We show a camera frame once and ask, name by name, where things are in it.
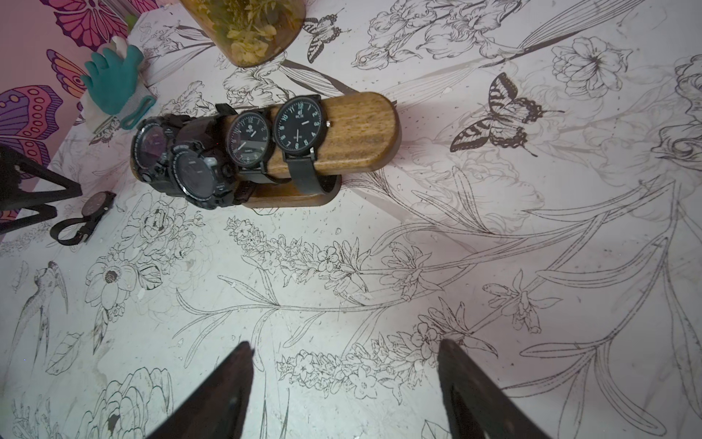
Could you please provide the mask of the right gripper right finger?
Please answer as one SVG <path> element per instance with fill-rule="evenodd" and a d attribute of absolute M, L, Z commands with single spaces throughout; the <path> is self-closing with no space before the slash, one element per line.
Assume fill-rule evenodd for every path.
<path fill-rule="evenodd" d="M 545 438 L 455 341 L 438 352 L 442 401 L 453 438 Z"/>

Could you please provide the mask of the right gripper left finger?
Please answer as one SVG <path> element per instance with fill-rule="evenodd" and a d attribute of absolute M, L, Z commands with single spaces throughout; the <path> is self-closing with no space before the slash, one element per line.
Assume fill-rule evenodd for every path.
<path fill-rule="evenodd" d="M 240 438 L 252 392 L 254 349 L 243 341 L 151 433 L 152 438 Z"/>

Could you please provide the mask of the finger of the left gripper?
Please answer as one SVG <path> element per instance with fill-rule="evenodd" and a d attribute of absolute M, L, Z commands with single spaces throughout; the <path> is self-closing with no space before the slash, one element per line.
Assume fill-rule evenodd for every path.
<path fill-rule="evenodd" d="M 62 190 L 27 192 L 22 190 L 22 174 L 30 174 Z M 35 215 L 1 222 L 1 234 L 14 232 L 57 217 L 54 202 L 82 196 L 82 187 L 67 177 L 55 173 L 21 155 L 9 146 L 1 146 L 1 211 L 33 210 Z"/>

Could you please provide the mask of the wooden watch stand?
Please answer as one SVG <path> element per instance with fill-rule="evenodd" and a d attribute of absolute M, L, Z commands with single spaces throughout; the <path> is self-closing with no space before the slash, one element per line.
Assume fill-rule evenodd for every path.
<path fill-rule="evenodd" d="M 324 206 L 338 194 L 343 176 L 379 170 L 395 157 L 401 142 L 400 119 L 388 98 L 378 93 L 356 93 L 321 99 L 329 126 L 325 142 L 317 151 L 314 167 L 318 175 L 334 179 L 332 190 L 322 195 L 301 193 L 291 179 L 280 148 L 276 146 L 268 162 L 269 174 L 291 181 L 279 185 L 255 183 L 257 190 L 249 201 L 239 206 L 249 209 Z M 273 128 L 275 115 L 282 105 L 246 111 L 268 109 Z M 246 111 L 236 111 L 237 114 L 228 119 L 224 131 L 225 144 L 234 119 Z"/>

